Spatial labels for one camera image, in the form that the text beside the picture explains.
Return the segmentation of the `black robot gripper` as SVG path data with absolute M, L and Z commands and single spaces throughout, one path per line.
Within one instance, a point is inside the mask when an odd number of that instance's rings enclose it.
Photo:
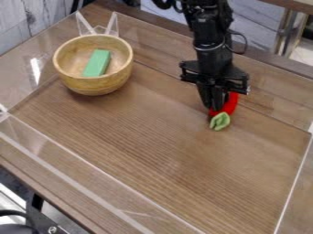
M 228 101 L 229 91 L 248 94 L 248 74 L 232 63 L 235 52 L 228 43 L 193 44 L 192 47 L 196 60 L 179 62 L 180 79 L 196 86 L 201 103 L 207 108 L 212 104 L 216 112 Z

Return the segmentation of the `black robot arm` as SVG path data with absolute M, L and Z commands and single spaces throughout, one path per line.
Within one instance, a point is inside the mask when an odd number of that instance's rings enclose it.
M 229 93 L 248 94 L 248 74 L 233 64 L 232 35 L 229 29 L 232 9 L 227 0 L 184 0 L 183 14 L 192 32 L 196 60 L 179 63 L 180 79 L 196 86 L 201 103 L 217 112 L 229 100 Z

